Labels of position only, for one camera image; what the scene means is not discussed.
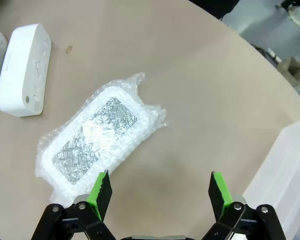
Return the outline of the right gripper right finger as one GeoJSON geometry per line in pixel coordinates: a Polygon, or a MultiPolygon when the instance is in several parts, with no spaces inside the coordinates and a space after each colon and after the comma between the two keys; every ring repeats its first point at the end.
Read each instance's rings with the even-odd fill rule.
{"type": "Polygon", "coordinates": [[[253,209],[234,201],[220,172],[211,173],[208,195],[215,223],[204,240],[230,240],[235,234],[244,235],[248,240],[286,239],[275,209],[269,204],[253,209]]]}

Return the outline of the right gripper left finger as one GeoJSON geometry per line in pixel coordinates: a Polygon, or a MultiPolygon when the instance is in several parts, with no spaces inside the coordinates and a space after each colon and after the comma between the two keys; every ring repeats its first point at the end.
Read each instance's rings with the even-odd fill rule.
{"type": "Polygon", "coordinates": [[[39,222],[40,240],[70,240],[76,233],[84,233],[88,240],[114,240],[104,223],[112,196],[109,172],[101,172],[86,200],[69,207],[49,204],[39,222]]]}

